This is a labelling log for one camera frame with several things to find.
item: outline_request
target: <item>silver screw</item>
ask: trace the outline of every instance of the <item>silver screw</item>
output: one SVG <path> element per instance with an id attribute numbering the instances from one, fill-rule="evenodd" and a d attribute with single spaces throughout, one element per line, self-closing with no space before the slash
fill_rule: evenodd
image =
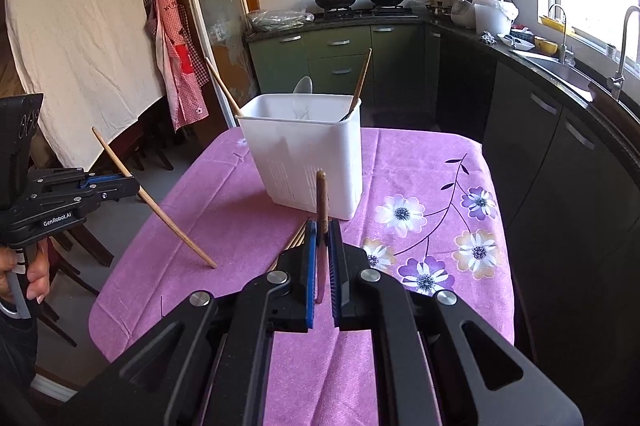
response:
<path id="1" fill-rule="evenodd" d="M 364 271 L 360 272 L 360 277 L 364 281 L 376 282 L 380 280 L 380 271 L 375 269 L 365 269 Z"/>
<path id="2" fill-rule="evenodd" d="M 273 283 L 274 285 L 280 285 L 287 281 L 287 273 L 284 271 L 271 271 L 267 275 L 267 280 L 269 283 Z"/>
<path id="3" fill-rule="evenodd" d="M 439 291 L 436 298 L 443 305 L 454 305 L 458 301 L 458 297 L 451 291 Z"/>
<path id="4" fill-rule="evenodd" d="M 204 291 L 196 291 L 189 296 L 189 303 L 194 307 L 204 307 L 204 305 L 209 305 L 211 301 L 211 296 Z"/>

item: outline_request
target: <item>faucet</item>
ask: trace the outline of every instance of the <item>faucet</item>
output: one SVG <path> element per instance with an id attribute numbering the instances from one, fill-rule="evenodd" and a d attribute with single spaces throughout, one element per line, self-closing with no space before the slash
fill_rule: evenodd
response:
<path id="1" fill-rule="evenodd" d="M 625 23 L 622 26 L 622 48 L 620 49 L 620 64 L 618 65 L 618 72 L 616 72 L 615 76 L 607 80 L 607 86 L 611 89 L 611 95 L 616 101 L 620 98 L 622 83 L 624 83 L 625 81 L 625 77 L 622 75 L 622 71 L 625 69 L 626 29 L 629 25 L 629 17 L 634 11 L 640 15 L 640 7 L 638 7 L 637 5 L 632 5 L 626 10 Z"/>
<path id="2" fill-rule="evenodd" d="M 559 8 L 562 11 L 562 14 L 564 15 L 564 30 L 562 31 L 562 45 L 560 45 L 558 48 L 558 61 L 560 61 L 560 63 L 564 65 L 566 54 L 568 53 L 566 50 L 566 13 L 564 12 L 562 5 L 560 5 L 559 3 L 555 3 L 551 7 L 549 7 L 549 10 L 547 13 L 550 13 L 554 7 Z"/>

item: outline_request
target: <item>table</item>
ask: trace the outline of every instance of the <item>table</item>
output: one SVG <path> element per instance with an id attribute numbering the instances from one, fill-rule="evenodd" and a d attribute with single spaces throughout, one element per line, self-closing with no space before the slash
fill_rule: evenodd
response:
<path id="1" fill-rule="evenodd" d="M 344 241 L 412 290 L 453 289 L 513 343 L 504 232 L 481 146 L 457 135 L 363 128 L 362 174 L 358 211 L 340 225 Z M 239 128 L 202 153 L 162 208 L 220 267 L 206 266 L 152 215 L 89 318 L 109 360 L 191 292 L 229 294 L 263 274 L 307 217 L 271 202 Z M 312 332 L 276 333 L 264 423 L 376 422 L 370 334 L 334 329 L 325 298 Z"/>

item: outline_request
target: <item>floral print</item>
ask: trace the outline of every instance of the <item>floral print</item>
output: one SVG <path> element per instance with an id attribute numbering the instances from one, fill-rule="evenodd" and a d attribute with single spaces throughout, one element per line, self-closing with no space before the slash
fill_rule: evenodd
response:
<path id="1" fill-rule="evenodd" d="M 394 251 L 390 247 L 384 246 L 380 240 L 365 238 L 362 249 L 367 253 L 369 265 L 380 271 L 388 271 L 389 267 L 396 263 Z"/>
<path id="2" fill-rule="evenodd" d="M 386 230 L 405 238 L 407 231 L 420 232 L 427 223 L 424 206 L 415 197 L 405 199 L 401 194 L 385 197 L 385 205 L 376 207 L 375 221 L 386 224 Z"/>
<path id="3" fill-rule="evenodd" d="M 469 194 L 462 195 L 462 207 L 468 208 L 469 216 L 478 220 L 484 220 L 486 216 L 495 218 L 498 214 L 494 196 L 482 186 L 469 188 Z"/>
<path id="4" fill-rule="evenodd" d="M 456 237 L 456 244 L 458 250 L 452 256 L 458 261 L 458 269 L 471 271 L 476 280 L 493 277 L 495 267 L 502 265 L 502 250 L 495 243 L 495 235 L 484 229 L 465 231 Z"/>
<path id="5" fill-rule="evenodd" d="M 456 279 L 445 270 L 444 262 L 427 256 L 424 262 L 409 258 L 406 265 L 398 268 L 402 283 L 420 294 L 433 295 L 437 291 L 453 288 Z"/>

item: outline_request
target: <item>cabinet handle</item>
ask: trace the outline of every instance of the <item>cabinet handle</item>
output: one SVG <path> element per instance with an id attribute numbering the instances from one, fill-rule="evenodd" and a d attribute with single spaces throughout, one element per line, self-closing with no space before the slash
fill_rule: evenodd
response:
<path id="1" fill-rule="evenodd" d="M 567 130 L 569 130 L 569 132 L 571 132 L 571 134 L 578 140 L 578 142 L 580 144 L 583 144 L 584 146 L 586 146 L 590 150 L 593 150 L 594 148 L 596 148 L 596 145 L 594 145 L 593 142 L 591 142 L 589 139 L 587 139 L 585 136 L 583 136 L 580 132 L 578 132 L 574 128 L 574 126 L 568 121 L 566 123 L 566 128 L 567 128 Z"/>
<path id="2" fill-rule="evenodd" d="M 533 99 L 533 101 L 540 105 L 542 107 L 543 110 L 548 111 L 548 113 L 550 114 L 557 114 L 558 113 L 558 109 L 555 108 L 554 106 L 551 106 L 550 104 L 546 104 L 546 102 L 544 102 L 542 99 L 540 99 L 536 94 L 534 94 L 533 92 L 531 93 L 531 99 Z"/>

